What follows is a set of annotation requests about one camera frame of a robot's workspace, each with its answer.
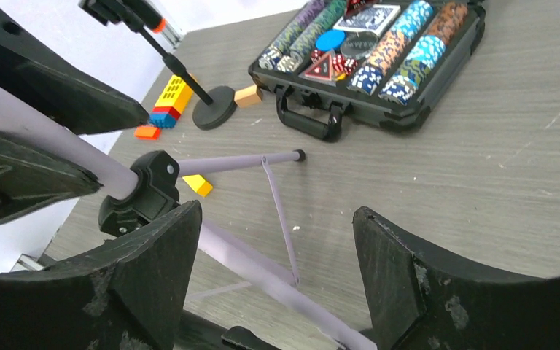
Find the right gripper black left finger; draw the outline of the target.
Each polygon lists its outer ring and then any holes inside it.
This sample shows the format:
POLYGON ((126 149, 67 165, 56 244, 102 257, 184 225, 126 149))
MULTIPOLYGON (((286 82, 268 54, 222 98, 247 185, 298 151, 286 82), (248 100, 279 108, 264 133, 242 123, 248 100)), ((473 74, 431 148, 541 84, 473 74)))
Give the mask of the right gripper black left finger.
POLYGON ((0 349, 172 349, 201 222, 189 201, 44 270, 0 273, 0 349))

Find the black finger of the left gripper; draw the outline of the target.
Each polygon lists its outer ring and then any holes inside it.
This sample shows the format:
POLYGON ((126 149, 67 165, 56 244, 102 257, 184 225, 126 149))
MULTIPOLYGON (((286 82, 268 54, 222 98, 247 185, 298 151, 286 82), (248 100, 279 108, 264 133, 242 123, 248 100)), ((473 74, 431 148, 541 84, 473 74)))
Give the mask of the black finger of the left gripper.
POLYGON ((75 134, 147 121, 135 99, 72 66, 0 9, 0 88, 75 134))
POLYGON ((0 225, 100 188, 86 168, 0 132, 0 225))

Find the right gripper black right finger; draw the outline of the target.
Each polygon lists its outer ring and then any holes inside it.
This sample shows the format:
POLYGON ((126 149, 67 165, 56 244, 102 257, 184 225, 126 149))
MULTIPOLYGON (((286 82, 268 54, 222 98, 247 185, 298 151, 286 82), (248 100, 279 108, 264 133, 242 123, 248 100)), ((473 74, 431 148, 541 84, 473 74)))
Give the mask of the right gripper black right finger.
POLYGON ((560 276, 470 260, 365 206, 353 231, 379 349, 560 349, 560 276))

